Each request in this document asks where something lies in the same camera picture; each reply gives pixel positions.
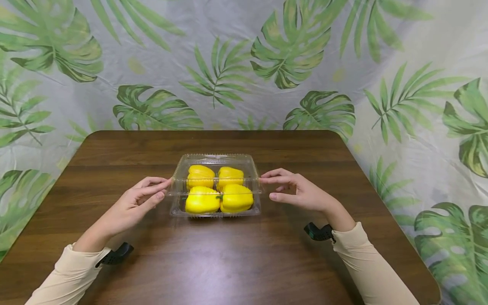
brown tabletop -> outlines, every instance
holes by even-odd
[[[145,176],[170,177],[185,153],[246,153],[260,173],[303,174],[363,223],[370,241],[420,304],[438,285],[339,136],[328,131],[99,131],[81,145],[0,264],[0,304],[23,304],[62,249]],[[166,198],[112,241],[131,243],[125,263],[104,267],[80,304],[362,304],[329,242],[303,231],[320,213],[274,203],[229,219],[169,216]]]

long sleeve shirt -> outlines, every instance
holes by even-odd
[[[363,226],[357,223],[349,232],[332,231],[333,244],[347,266],[366,305],[418,305],[419,303],[391,266],[369,242]],[[36,289],[26,305],[76,305],[90,287],[100,267],[95,265],[110,252],[73,251],[64,248],[53,272]]]

clear plastic container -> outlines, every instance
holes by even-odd
[[[203,165],[210,168],[214,173],[214,178],[203,179],[189,179],[189,169],[192,165]],[[222,167],[231,167],[232,169],[240,170],[244,173],[242,178],[227,178],[221,179],[219,184],[218,173]],[[227,212],[224,213],[219,208],[216,212],[212,213],[189,213],[186,211],[186,200],[190,193],[190,186],[205,185],[214,191],[222,194],[223,184],[236,183],[242,184],[250,190],[253,197],[253,203],[251,207],[245,211],[240,212]],[[187,154],[183,155],[176,167],[173,175],[173,182],[168,192],[168,196],[172,196],[173,203],[171,205],[170,214],[172,216],[184,216],[184,217],[235,217],[245,215],[259,215],[261,213],[261,201],[259,195],[262,194],[263,188],[259,183],[259,175],[254,164],[254,160],[250,155],[244,154],[228,154],[228,155],[206,155],[206,154]],[[225,195],[238,195],[239,192],[225,192]],[[216,198],[215,193],[205,194],[205,196],[212,196]]]

yellow bell pepper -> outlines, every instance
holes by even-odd
[[[220,198],[220,193],[209,187],[192,187],[186,198],[185,211],[192,214],[217,212]]]
[[[186,181],[186,187],[191,189],[195,186],[206,186],[213,188],[215,173],[210,168],[195,164],[188,169],[188,180]]]
[[[227,184],[222,193],[220,211],[223,213],[237,213],[249,210],[254,203],[250,189],[239,184]]]
[[[224,187],[228,184],[243,185],[244,172],[229,166],[222,166],[219,169],[219,181],[217,182],[217,190],[222,192]]]

hand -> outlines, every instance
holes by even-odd
[[[334,197],[330,196],[318,186],[307,180],[300,174],[294,174],[286,169],[278,168],[269,171],[261,176],[261,183],[281,184],[276,193],[269,194],[272,201],[289,203],[299,207],[326,212],[331,205],[340,204]],[[290,187],[296,188],[296,195],[281,193]]]
[[[300,174],[294,174],[286,169],[278,168],[263,174],[260,181],[264,184],[281,184],[276,189],[276,193],[269,194],[269,198],[272,201],[289,203],[308,210],[323,212],[332,228],[337,231],[347,232],[356,226],[351,215],[337,199]],[[296,188],[295,195],[281,193],[291,186]]]
[[[171,179],[146,177],[128,189],[73,246],[78,252],[99,252],[115,235],[136,224],[164,199]]]

